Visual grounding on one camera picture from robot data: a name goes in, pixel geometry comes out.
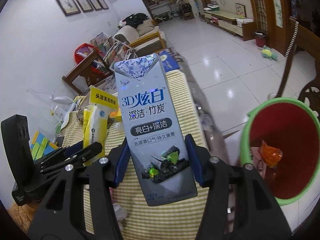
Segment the orange candy wrapper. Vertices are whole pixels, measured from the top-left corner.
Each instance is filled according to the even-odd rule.
[[[262,145],[260,146],[260,154],[263,161],[270,168],[274,168],[283,156],[280,149],[268,146],[264,140],[262,140]]]

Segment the cardboard box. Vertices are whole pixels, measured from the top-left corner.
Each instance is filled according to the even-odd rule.
[[[117,62],[114,67],[124,129],[147,204],[196,196],[161,59],[152,54]]]

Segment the striped tablecloth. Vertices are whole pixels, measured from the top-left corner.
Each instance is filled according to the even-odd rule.
[[[179,70],[167,73],[169,90],[178,116],[183,136],[191,133],[197,145],[206,147],[197,112],[184,74]],[[76,113],[70,113],[70,121],[62,131],[63,146],[73,145],[83,139],[82,125]],[[122,144],[125,134],[116,132],[114,124],[108,130],[105,141],[106,155]],[[128,212],[122,235],[134,240],[184,240],[195,239],[208,189],[197,186],[198,196],[172,204],[149,207],[142,194],[132,163],[129,162],[124,181],[113,190],[112,198]],[[84,190],[84,214],[86,230],[94,234],[90,209],[90,192]]]

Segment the trash can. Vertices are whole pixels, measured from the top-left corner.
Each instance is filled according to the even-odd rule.
[[[255,32],[254,34],[257,46],[263,48],[263,46],[267,44],[267,35],[261,31]]]
[[[240,142],[240,162],[253,163],[250,147],[262,140],[281,149],[277,167],[267,168],[265,182],[280,206],[301,198],[319,170],[320,123],[313,111],[293,98],[274,98],[249,114]]]

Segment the white drawer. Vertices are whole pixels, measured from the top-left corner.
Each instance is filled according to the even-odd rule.
[[[237,25],[233,25],[233,31],[236,33],[236,34],[239,34],[240,36],[243,36],[243,31],[242,31],[242,28],[237,26]]]
[[[211,19],[211,14],[209,14],[209,13],[204,13],[204,17]]]
[[[221,26],[229,31],[232,31],[236,34],[239,34],[240,36],[243,36],[243,32],[242,32],[241,27],[239,27],[237,25],[233,25],[233,24],[225,22],[225,21],[222,21],[222,20],[218,20],[218,23],[219,23],[219,26]]]

